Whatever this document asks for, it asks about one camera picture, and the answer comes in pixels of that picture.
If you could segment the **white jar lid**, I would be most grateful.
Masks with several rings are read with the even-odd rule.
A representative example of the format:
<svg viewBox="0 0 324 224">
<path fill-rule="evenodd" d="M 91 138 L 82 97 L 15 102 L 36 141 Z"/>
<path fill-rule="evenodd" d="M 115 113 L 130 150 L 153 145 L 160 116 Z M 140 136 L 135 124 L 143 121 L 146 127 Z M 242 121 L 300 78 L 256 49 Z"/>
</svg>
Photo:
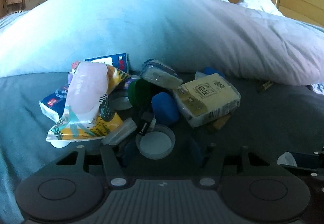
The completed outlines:
<svg viewBox="0 0 324 224">
<path fill-rule="evenodd" d="M 160 160 L 166 158 L 173 151 L 175 140 L 174 132 L 170 128 L 157 124 L 151 132 L 144 136 L 138 134 L 136 145 L 144 157 Z"/>
</svg>

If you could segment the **floral wet wipes pack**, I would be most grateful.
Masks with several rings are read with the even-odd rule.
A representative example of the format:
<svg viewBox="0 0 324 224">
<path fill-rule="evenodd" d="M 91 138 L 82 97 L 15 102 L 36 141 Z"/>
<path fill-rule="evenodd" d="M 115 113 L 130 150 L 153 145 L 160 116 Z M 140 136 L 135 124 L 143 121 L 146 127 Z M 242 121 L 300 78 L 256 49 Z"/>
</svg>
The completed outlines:
<svg viewBox="0 0 324 224">
<path fill-rule="evenodd" d="M 74 63 L 63 115 L 49 129 L 46 141 L 61 148 L 71 142 L 102 139 L 120 127 L 123 121 L 109 107 L 109 95 L 129 77 L 105 63 Z"/>
</svg>

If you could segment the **large blue cap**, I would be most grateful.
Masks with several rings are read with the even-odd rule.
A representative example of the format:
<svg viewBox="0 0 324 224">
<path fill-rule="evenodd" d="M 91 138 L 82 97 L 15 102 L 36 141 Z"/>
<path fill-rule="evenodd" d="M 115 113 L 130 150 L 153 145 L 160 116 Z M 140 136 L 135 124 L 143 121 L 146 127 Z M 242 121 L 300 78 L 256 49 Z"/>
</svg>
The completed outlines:
<svg viewBox="0 0 324 224">
<path fill-rule="evenodd" d="M 160 92 L 153 96 L 151 107 L 157 122 L 160 124 L 169 126 L 180 118 L 176 102 L 166 92 Z"/>
</svg>

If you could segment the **beige tissue pack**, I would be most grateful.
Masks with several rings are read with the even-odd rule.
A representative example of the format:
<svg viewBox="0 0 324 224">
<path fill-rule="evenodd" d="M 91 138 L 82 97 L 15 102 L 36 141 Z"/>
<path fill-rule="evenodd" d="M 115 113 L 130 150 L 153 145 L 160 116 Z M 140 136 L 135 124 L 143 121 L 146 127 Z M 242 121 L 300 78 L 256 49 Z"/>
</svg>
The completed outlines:
<svg viewBox="0 0 324 224">
<path fill-rule="evenodd" d="M 191 127 L 199 127 L 235 111 L 241 103 L 238 90 L 215 73 L 173 89 L 178 109 Z"/>
</svg>

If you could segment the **green bottle cap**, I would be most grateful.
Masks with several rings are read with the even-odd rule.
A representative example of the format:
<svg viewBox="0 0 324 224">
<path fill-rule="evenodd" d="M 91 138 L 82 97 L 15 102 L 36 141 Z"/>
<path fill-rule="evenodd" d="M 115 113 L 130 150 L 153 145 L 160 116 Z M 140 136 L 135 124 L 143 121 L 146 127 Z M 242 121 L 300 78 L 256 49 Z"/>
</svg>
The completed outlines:
<svg viewBox="0 0 324 224">
<path fill-rule="evenodd" d="M 137 79 L 129 85 L 128 98 L 133 107 L 139 107 L 150 104 L 152 97 L 157 93 L 156 85 L 144 79 Z"/>
</svg>

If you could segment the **blue white tissue pack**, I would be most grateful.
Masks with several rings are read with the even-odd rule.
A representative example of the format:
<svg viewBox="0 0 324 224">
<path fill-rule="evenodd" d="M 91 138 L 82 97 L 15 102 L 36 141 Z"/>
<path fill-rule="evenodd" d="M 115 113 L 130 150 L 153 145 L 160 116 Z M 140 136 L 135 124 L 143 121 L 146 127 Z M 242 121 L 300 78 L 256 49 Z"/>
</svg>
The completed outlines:
<svg viewBox="0 0 324 224">
<path fill-rule="evenodd" d="M 60 121 L 64 113 L 68 88 L 69 84 L 65 84 L 39 101 L 42 113 L 55 123 Z"/>
</svg>

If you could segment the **clear plastic container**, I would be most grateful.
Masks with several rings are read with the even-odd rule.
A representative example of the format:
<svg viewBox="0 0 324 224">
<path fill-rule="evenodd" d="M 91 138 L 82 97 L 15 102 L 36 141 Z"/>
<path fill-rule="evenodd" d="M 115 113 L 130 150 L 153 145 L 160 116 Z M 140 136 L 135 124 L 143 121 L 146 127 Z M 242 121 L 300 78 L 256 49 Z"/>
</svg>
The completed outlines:
<svg viewBox="0 0 324 224">
<path fill-rule="evenodd" d="M 171 90 L 183 83 L 183 80 L 171 67 L 157 59 L 146 60 L 140 71 L 140 77 L 152 84 Z"/>
</svg>

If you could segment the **blue card box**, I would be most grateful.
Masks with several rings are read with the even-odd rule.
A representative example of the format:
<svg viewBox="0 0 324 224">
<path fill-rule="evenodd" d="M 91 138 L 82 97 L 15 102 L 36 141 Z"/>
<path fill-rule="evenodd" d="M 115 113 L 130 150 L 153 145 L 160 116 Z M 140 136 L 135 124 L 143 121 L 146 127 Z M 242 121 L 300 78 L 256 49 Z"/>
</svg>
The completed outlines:
<svg viewBox="0 0 324 224">
<path fill-rule="evenodd" d="M 129 73 L 129 61 L 126 53 L 87 58 L 85 61 L 104 63 L 106 65 L 111 65 L 118 68 L 125 73 Z"/>
</svg>

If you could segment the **white duvet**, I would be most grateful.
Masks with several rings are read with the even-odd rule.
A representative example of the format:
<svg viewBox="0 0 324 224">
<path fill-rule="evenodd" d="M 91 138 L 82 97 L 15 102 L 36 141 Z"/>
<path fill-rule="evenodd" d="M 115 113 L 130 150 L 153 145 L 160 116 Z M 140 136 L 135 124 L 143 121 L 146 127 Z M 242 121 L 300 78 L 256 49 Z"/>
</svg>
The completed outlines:
<svg viewBox="0 0 324 224">
<path fill-rule="evenodd" d="M 321 27 L 220 0 L 48 0 L 1 34 L 1 76 L 121 52 L 133 71 L 153 58 L 177 72 L 323 82 Z"/>
</svg>

